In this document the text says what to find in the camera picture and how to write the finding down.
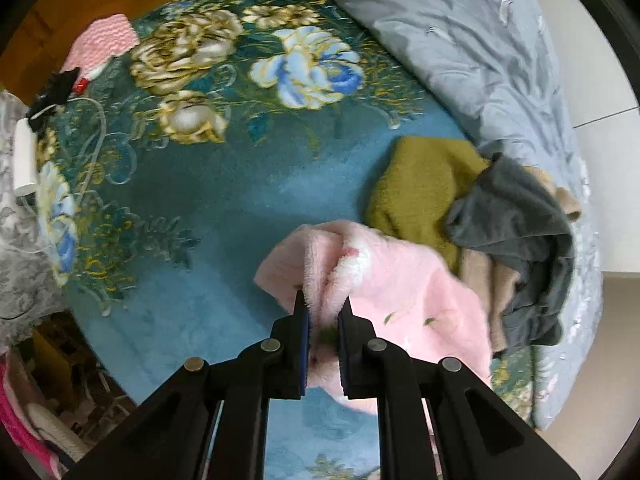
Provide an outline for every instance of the pink knitted cloth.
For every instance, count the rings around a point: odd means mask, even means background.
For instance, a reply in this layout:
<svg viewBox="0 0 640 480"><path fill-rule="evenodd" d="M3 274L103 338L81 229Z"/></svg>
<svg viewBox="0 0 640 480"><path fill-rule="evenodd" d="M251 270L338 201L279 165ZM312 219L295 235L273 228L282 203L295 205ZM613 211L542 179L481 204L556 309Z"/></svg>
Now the pink knitted cloth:
<svg viewBox="0 0 640 480"><path fill-rule="evenodd" d="M81 77L92 79L91 72L113 56L122 56L140 43L136 31L124 14L95 20L74 41L60 72L80 67Z"/></svg>
<svg viewBox="0 0 640 480"><path fill-rule="evenodd" d="M271 251L254 281L289 312L302 288L312 327L308 385L347 406L376 412L375 399L344 397L335 348L323 342L347 297L378 337L423 361L455 356L489 383L492 351L480 300L427 246L347 220L303 225Z"/></svg>

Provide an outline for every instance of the gray bedspread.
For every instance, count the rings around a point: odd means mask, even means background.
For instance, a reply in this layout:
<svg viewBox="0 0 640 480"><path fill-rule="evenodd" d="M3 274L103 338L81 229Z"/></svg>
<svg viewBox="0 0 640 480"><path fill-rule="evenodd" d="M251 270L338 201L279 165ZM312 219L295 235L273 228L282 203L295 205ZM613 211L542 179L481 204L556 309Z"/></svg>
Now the gray bedspread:
<svg viewBox="0 0 640 480"><path fill-rule="evenodd" d="M566 400L602 312L586 171L536 0L336 0L449 108L480 153L542 168L581 201L575 270L557 346L536 348L533 418L546 428Z"/></svg>

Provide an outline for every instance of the beige cloth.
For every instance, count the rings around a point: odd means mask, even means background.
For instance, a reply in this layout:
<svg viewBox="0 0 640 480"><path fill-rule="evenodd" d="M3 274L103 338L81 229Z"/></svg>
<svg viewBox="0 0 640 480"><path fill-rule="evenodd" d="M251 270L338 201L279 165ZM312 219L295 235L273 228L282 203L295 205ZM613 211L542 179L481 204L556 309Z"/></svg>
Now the beige cloth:
<svg viewBox="0 0 640 480"><path fill-rule="evenodd" d="M548 174L539 168L525 170L535 176L549 194L554 197L571 222L582 214L580 202L565 188L556 187ZM489 335L494 354L507 349L507 339L502 326L502 313L513 298L520 280L520 273L494 262L486 253L462 249L458 277L480 298L489 322Z"/></svg>

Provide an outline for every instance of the white cylinder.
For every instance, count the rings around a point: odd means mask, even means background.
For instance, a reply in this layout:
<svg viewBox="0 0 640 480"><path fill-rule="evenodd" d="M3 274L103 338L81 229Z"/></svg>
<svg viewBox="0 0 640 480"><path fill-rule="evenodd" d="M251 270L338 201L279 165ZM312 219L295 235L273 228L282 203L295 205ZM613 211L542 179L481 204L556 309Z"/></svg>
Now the white cylinder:
<svg viewBox="0 0 640 480"><path fill-rule="evenodd" d="M36 134L28 119L20 119L14 131L14 195L27 196L36 191Z"/></svg>

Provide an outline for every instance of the pink fabric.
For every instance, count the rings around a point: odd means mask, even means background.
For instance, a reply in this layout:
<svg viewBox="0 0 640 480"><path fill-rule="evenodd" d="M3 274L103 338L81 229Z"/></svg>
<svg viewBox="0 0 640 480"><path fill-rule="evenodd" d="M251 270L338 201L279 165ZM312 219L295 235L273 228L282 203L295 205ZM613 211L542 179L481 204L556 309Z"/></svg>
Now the pink fabric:
<svg viewBox="0 0 640 480"><path fill-rule="evenodd" d="M140 40L124 14L95 20L74 41L60 72L80 67L78 79L104 65L110 57L121 56Z"/></svg>
<svg viewBox="0 0 640 480"><path fill-rule="evenodd" d="M303 225L260 264L255 283L289 312L296 291L305 293L312 327L308 385L322 386L347 406L376 412L373 399L343 396L335 349L320 342L347 297L378 337L423 361L455 356L489 383L492 351L480 300L427 246L347 220Z"/></svg>
<svg viewBox="0 0 640 480"><path fill-rule="evenodd" d="M9 382L8 365L0 363L0 421L16 446L30 452L47 469L53 478L62 477L58 457L43 443L36 430L24 415Z"/></svg>

